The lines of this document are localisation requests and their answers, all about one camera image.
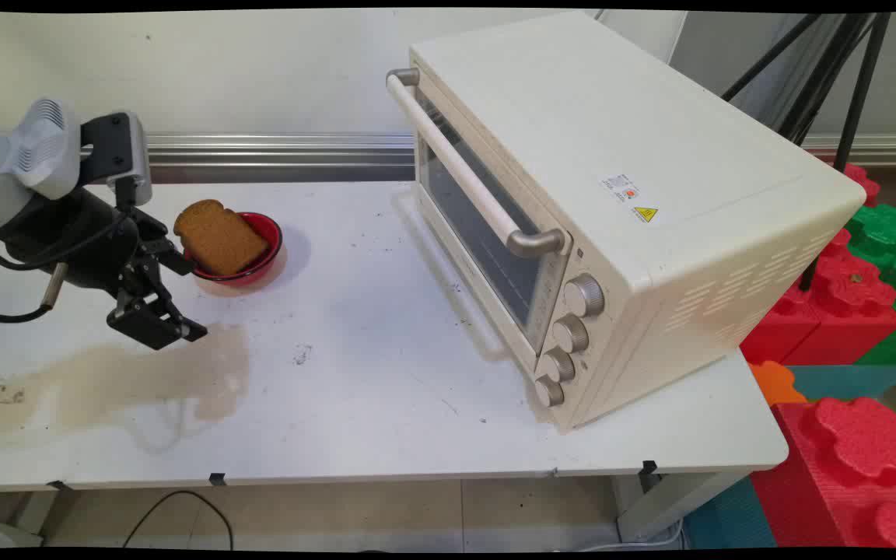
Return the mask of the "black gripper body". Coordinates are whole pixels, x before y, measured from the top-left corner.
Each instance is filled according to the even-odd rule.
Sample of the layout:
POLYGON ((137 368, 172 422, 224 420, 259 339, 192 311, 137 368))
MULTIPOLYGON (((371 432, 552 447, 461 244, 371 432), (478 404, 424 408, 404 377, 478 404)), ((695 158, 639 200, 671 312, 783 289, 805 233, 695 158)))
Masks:
POLYGON ((6 252, 22 264, 54 259, 68 265, 65 281, 79 288, 117 294, 135 258, 170 250, 167 228, 152 216, 117 208, 84 188, 59 201, 38 194, 6 230, 6 252))

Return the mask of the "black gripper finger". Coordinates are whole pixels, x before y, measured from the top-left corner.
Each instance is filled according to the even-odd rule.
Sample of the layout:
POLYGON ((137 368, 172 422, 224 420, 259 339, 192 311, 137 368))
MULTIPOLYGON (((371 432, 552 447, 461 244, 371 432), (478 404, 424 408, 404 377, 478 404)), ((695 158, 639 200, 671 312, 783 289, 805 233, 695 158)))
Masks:
POLYGON ((177 250, 166 236, 143 239, 143 266, 164 266, 178 275, 192 274, 197 263, 177 250))
POLYGON ((107 326, 152 350, 175 341, 197 341, 206 326, 184 316, 160 277, 159 263, 131 263, 121 273, 107 326))

